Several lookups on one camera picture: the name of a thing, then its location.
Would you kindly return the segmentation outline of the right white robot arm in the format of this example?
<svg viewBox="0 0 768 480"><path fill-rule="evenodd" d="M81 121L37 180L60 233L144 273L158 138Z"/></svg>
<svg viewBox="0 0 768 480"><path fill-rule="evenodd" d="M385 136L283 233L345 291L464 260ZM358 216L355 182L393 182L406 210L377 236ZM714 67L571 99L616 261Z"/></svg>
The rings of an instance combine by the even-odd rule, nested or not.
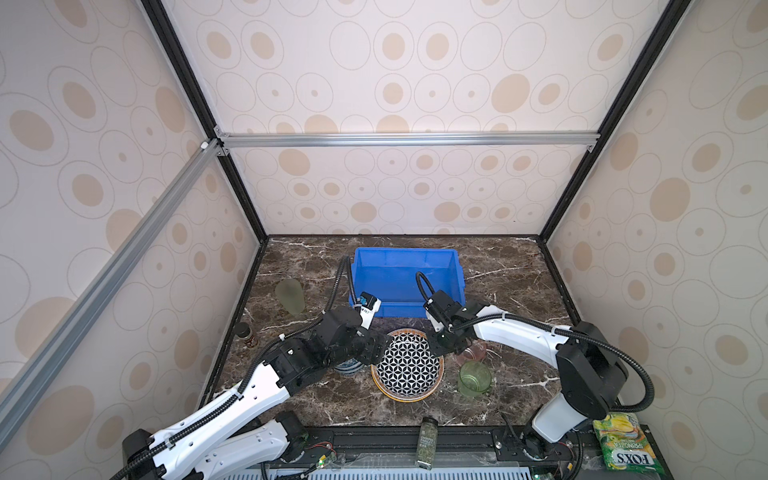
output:
<svg viewBox="0 0 768 480"><path fill-rule="evenodd" d="M504 311L495 305L453 300L442 290L423 295L438 357L460 353L476 340L531 355L558 371L561 391L541 406L522 431L513 431L528 454L541 457L571 430L612 412L637 413L655 399L653 380L642 365L608 343L593 324L569 327Z"/></svg>

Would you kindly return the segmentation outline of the back aluminium rail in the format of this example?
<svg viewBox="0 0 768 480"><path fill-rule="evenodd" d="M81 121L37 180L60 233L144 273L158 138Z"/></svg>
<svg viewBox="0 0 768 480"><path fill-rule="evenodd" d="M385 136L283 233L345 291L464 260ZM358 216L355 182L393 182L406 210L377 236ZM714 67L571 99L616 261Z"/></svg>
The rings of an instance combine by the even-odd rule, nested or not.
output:
<svg viewBox="0 0 768 480"><path fill-rule="evenodd" d="M227 154L241 148L371 148L371 147L505 147L577 145L598 143L596 131L473 131L409 133L223 133L205 143Z"/></svg>

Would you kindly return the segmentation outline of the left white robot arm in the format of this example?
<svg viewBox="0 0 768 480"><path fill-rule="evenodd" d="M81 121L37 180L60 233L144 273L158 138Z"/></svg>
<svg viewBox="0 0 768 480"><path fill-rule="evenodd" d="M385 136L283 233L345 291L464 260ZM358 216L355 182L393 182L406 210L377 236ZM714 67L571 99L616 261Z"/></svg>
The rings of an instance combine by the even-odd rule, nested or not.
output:
<svg viewBox="0 0 768 480"><path fill-rule="evenodd" d="M199 410L154 434L139 429L126 437L117 479L212 477L222 470L225 443L245 441L241 429L348 360L375 365L391 344L372 330L380 306L362 303L324 312L313 324L270 342L244 378Z"/></svg>

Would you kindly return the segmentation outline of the herb spice jar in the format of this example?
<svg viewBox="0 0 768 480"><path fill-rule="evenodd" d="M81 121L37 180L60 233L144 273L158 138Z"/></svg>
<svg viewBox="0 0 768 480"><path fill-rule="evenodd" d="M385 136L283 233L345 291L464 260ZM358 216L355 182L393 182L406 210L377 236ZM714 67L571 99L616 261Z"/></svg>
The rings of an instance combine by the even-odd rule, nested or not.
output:
<svg viewBox="0 0 768 480"><path fill-rule="evenodd" d="M420 424L416 449L416 465L431 470L435 461L438 438L438 422L432 417L424 417Z"/></svg>

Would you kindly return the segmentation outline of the aluminium rail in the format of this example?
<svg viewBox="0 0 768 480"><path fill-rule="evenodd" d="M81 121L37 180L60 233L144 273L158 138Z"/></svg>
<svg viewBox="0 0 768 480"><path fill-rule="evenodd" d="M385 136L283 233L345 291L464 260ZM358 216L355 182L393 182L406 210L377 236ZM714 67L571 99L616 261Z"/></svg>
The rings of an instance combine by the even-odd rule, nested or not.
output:
<svg viewBox="0 0 768 480"><path fill-rule="evenodd" d="M596 131L473 131L409 133L223 133L205 143L227 154L241 148L371 148L371 147L505 147L577 145L598 143Z"/></svg>
<svg viewBox="0 0 768 480"><path fill-rule="evenodd" d="M1 400L2 448L16 435L221 148L222 141L212 138L198 149L11 383Z"/></svg>

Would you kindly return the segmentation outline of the small dark sauce bottle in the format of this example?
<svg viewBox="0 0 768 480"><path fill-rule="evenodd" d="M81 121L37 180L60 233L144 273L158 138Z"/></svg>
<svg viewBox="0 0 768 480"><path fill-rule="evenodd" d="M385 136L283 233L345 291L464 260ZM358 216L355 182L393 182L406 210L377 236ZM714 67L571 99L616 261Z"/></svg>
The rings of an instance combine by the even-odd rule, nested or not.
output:
<svg viewBox="0 0 768 480"><path fill-rule="evenodd" d="M258 345L258 338L255 336L251 325L247 322L239 322L233 328L236 341L239 346L246 349L255 348Z"/></svg>

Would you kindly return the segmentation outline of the green glass cup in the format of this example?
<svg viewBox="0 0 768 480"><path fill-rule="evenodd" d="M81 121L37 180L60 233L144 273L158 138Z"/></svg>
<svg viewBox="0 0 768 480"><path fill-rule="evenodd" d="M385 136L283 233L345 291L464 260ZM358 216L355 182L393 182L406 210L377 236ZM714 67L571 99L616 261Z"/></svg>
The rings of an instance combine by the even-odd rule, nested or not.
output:
<svg viewBox="0 0 768 480"><path fill-rule="evenodd" d="M492 384L492 375L487 366L478 361L467 361L459 369L458 392L469 398L486 394Z"/></svg>

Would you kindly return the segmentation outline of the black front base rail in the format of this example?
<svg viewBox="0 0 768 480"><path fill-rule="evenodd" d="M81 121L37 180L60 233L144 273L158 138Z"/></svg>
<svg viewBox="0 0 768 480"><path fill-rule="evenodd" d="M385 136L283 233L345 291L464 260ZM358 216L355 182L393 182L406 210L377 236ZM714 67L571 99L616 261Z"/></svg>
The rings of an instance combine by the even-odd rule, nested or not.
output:
<svg viewBox="0 0 768 480"><path fill-rule="evenodd" d="M670 479L664 466L611 471L592 430L570 432L544 459L529 458L504 426L440 427L428 466L417 462L420 429L310 427L289 441L267 424L234 437L184 470L158 459L167 479Z"/></svg>

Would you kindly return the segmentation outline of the left aluminium rail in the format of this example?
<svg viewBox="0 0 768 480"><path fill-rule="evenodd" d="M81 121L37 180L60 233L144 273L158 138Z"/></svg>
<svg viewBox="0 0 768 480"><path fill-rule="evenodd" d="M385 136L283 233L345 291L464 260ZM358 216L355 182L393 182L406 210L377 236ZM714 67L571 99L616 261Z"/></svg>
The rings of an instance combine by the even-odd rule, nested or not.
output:
<svg viewBox="0 0 768 480"><path fill-rule="evenodd" d="M16 435L221 148L222 141L212 138L198 149L11 383L1 400L2 448Z"/></svg>

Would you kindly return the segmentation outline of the blue floral ceramic bowl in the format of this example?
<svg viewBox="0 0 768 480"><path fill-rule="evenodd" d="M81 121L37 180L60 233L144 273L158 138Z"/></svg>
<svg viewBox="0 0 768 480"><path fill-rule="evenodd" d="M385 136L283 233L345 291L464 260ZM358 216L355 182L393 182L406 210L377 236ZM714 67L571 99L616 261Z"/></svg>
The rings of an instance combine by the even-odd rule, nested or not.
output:
<svg viewBox="0 0 768 480"><path fill-rule="evenodd" d="M356 359L346 360L334 367L334 370L343 376L351 376L359 372L363 368L363 364Z"/></svg>

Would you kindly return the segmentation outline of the green Fox's candy bag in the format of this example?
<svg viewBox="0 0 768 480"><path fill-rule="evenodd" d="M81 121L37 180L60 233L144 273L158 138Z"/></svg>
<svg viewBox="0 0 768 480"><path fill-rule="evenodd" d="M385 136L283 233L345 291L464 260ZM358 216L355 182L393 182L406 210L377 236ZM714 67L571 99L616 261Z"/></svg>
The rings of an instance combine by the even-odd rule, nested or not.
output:
<svg viewBox="0 0 768 480"><path fill-rule="evenodd" d="M592 426L609 471L664 473L634 413L610 412Z"/></svg>

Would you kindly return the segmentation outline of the black white geometric plate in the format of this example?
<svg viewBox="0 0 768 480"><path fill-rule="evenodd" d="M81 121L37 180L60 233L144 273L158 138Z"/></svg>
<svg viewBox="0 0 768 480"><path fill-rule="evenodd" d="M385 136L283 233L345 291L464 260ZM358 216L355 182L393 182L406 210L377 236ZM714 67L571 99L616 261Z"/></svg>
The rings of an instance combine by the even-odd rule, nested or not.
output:
<svg viewBox="0 0 768 480"><path fill-rule="evenodd" d="M443 358L431 353L423 331L402 328L389 335L393 340L384 356L370 367L374 384L397 402L415 403L428 398L438 390L443 379Z"/></svg>

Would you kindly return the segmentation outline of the blue plastic bin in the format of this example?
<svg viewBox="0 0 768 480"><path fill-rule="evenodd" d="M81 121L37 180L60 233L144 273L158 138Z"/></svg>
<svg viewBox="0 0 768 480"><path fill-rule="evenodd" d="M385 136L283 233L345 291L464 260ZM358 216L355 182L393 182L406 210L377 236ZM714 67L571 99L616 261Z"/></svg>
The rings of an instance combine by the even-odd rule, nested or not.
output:
<svg viewBox="0 0 768 480"><path fill-rule="evenodd" d="M422 272L434 289L464 304L465 278L454 249L361 247L351 264L356 292L381 301L380 318L426 317L415 275Z"/></svg>

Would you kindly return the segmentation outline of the pink glass cup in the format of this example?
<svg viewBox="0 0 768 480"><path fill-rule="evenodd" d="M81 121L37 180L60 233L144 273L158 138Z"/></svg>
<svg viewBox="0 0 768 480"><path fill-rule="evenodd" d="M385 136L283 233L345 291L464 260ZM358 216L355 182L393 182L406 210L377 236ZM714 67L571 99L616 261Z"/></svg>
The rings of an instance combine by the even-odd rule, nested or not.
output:
<svg viewBox="0 0 768 480"><path fill-rule="evenodd" d="M487 355L487 345L484 341L476 341L458 354L454 355L455 362L462 366L470 361L482 362Z"/></svg>

